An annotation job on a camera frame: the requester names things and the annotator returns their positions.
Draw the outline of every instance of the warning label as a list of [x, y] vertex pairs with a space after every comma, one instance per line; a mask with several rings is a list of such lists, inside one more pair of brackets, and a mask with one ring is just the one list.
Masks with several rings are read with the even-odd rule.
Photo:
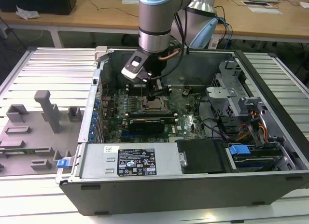
[[156, 175], [155, 150], [120, 149], [118, 150], [118, 176]]

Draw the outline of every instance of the motherboard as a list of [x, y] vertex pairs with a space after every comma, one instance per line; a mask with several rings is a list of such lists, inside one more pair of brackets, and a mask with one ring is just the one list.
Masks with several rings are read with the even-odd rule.
[[142, 87], [109, 92], [103, 86], [98, 114], [104, 140], [93, 140], [147, 143], [206, 138], [197, 116], [200, 93], [186, 93], [186, 90], [183, 86], [171, 86], [169, 94], [149, 101]]

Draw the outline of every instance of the desk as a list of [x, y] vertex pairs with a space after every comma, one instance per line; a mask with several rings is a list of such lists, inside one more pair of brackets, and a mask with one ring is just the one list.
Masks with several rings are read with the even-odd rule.
[[[0, 12], [0, 16], [12, 28], [41, 29], [51, 33], [55, 47], [63, 47], [59, 31], [81, 31], [101, 33], [138, 33], [139, 8], [135, 4], [122, 4], [122, 0], [77, 0], [70, 15], [41, 14], [41, 18], [23, 20], [15, 13]], [[273, 42], [309, 42], [309, 9], [294, 6], [287, 1], [278, 4], [282, 14], [253, 13], [247, 6], [237, 6], [232, 1], [216, 0], [215, 6], [225, 9], [226, 19], [233, 27], [233, 39], [273, 41]], [[212, 42], [218, 41], [224, 33], [224, 26], [218, 25]]]

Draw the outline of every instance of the floor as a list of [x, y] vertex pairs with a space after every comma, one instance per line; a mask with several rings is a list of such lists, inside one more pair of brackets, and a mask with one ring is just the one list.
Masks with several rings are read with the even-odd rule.
[[[53, 41], [48, 31], [15, 29], [14, 32], [27, 47], [53, 47]], [[121, 46], [123, 36], [122, 34], [96, 33], [96, 43], [92, 43], [90, 34], [86, 32], [61, 32], [60, 35], [64, 46], [67, 48], [91, 48], [98, 45]], [[273, 46], [271, 42], [267, 42], [265, 47], [259, 51], [257, 45], [253, 48], [255, 43], [254, 41], [232, 40], [228, 49], [240, 49], [244, 52], [275, 53], [292, 72], [296, 72], [304, 62], [305, 57], [309, 55], [309, 45], [306, 46], [307, 44], [304, 44], [305, 47], [303, 48], [298, 43], [278, 42], [276, 46]], [[136, 46], [137, 44], [137, 35], [129, 35], [126, 38], [126, 46]], [[225, 44], [226, 40], [223, 40], [218, 49], [223, 48]], [[8, 39], [0, 42], [0, 83], [10, 73], [24, 52], [25, 49], [12, 32], [8, 34]], [[297, 74], [298, 78], [304, 81], [306, 75], [309, 76], [309, 71], [301, 67]]]

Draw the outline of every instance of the computer case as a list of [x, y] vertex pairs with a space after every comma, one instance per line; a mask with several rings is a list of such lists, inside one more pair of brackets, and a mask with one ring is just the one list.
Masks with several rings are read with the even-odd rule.
[[28, 11], [69, 15], [76, 4], [76, 0], [0, 0], [3, 12], [15, 12], [16, 5]]

